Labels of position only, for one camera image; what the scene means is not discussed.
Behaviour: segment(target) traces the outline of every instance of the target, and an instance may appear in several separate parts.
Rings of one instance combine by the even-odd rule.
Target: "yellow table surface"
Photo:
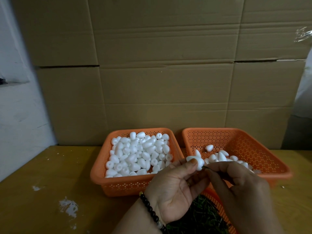
[[[90,181],[99,150],[50,146],[2,181],[0,233],[110,233],[138,197],[108,198]],[[311,233],[312,151],[272,152],[294,173],[272,190],[283,228]],[[75,218],[60,209],[65,197],[78,205]]]

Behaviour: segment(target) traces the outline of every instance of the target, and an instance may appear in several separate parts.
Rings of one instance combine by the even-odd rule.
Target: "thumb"
[[[220,197],[222,203],[227,203],[232,197],[232,193],[227,184],[222,180],[218,173],[211,169],[206,169],[210,178],[211,184],[215,189],[217,195]]]
[[[170,173],[177,177],[178,179],[182,179],[187,175],[192,174],[197,169],[197,160],[195,158],[191,159],[190,161],[171,169]]]

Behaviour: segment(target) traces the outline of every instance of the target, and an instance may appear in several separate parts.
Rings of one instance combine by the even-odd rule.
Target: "perforated basket wall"
[[[271,153],[265,146],[256,141],[246,132],[236,128],[187,128],[182,136],[188,155],[193,155],[197,149],[202,158],[223,149],[229,155],[235,155],[246,161],[254,169],[261,170],[260,177],[265,178],[271,185],[278,179],[289,179],[292,173],[289,167]],[[214,145],[211,152],[205,147]]]
[[[167,128],[149,128],[149,129],[134,129],[134,130],[117,130],[110,133],[99,152],[99,155],[91,169],[90,177],[91,180],[101,185],[104,193],[109,197],[116,196],[127,196],[127,195],[138,195],[140,191],[144,191],[148,183],[154,177],[154,174],[141,175],[141,176],[130,176],[130,177],[112,177],[105,178],[106,167],[105,164],[109,160],[112,144],[111,139],[117,136],[129,137],[130,132],[139,133],[144,131],[145,134],[150,136],[156,135],[157,133],[166,133],[169,135],[169,147],[170,153],[173,155],[173,161],[183,159],[184,156],[181,149],[174,137],[173,132]]]
[[[211,200],[215,205],[216,205],[216,208],[217,210],[219,211],[219,215],[224,219],[224,221],[228,224],[228,231],[230,234],[237,234],[235,228],[233,227],[233,225],[231,224],[231,222],[229,221],[227,215],[225,214],[225,211],[224,211],[224,208],[223,208],[223,205],[221,204],[221,200],[220,198],[217,196],[217,194],[207,188],[205,189],[203,192],[202,192],[202,195],[206,196],[209,200]]]

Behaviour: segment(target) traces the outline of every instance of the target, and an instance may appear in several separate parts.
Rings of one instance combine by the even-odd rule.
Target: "beaded bracelet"
[[[150,206],[149,201],[141,191],[139,193],[139,196],[141,200],[143,201],[143,204],[147,208],[147,211],[150,213],[151,217],[153,218],[154,222],[157,223],[157,227],[161,230],[162,233],[167,233],[167,228],[165,227],[164,224],[159,220],[159,217],[156,215],[155,211],[153,211],[153,208]]]

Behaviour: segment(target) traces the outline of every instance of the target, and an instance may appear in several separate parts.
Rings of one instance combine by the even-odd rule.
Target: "dark gap in cardboard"
[[[53,65],[53,66],[35,66],[35,69],[77,68],[77,67],[99,67],[99,65]]]
[[[248,60],[248,61],[234,61],[234,63],[251,63],[251,62],[276,62],[277,59],[266,59],[266,60]]]

